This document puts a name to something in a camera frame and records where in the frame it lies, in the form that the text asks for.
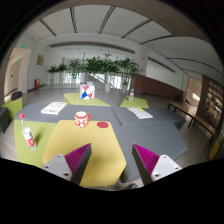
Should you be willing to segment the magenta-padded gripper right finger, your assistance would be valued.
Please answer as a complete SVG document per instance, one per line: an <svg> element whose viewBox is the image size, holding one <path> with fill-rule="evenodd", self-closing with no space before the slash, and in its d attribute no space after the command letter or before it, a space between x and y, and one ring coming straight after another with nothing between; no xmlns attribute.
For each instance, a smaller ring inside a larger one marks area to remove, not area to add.
<svg viewBox="0 0 224 224"><path fill-rule="evenodd" d="M181 170L168 155L159 156L137 144L133 145L132 155L144 185Z"/></svg>

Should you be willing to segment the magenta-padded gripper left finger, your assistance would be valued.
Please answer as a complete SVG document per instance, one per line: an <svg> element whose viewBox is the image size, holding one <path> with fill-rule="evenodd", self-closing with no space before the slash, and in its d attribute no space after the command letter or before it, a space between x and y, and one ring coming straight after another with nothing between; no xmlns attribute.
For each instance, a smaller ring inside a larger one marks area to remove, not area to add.
<svg viewBox="0 0 224 224"><path fill-rule="evenodd" d="M79 185L91 154L91 144L86 144L66 155L57 154L42 169Z"/></svg>

